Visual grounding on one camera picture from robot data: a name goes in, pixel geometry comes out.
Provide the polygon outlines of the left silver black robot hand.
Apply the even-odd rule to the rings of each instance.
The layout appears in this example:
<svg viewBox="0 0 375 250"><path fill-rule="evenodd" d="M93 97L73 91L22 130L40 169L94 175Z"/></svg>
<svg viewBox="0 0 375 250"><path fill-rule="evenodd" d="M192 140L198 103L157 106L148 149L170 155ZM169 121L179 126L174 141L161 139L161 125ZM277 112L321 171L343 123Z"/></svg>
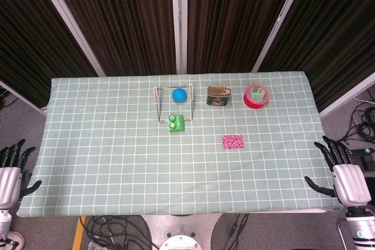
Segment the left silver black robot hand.
<svg viewBox="0 0 375 250"><path fill-rule="evenodd" d="M1 210L11 209L20 198L34 193L42 184L41 180L37 180L28 187L32 174L25 166L36 147L27 148L21 153L24 143L25 139L21 139L1 149Z"/></svg>

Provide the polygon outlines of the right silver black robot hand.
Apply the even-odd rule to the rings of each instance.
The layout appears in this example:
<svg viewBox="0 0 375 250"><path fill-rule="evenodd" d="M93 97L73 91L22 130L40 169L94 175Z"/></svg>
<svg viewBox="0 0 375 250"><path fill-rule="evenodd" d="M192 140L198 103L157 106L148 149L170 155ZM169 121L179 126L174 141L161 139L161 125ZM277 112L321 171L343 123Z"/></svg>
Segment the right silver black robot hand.
<svg viewBox="0 0 375 250"><path fill-rule="evenodd" d="M332 174L333 188L320 187L312 179L305 176L308 186L317 193L337 198L345 207L362 207L371 201L371 194L364 174L354 163L349 148L339 141L323 136L325 145L315 142L322 152Z"/></svg>

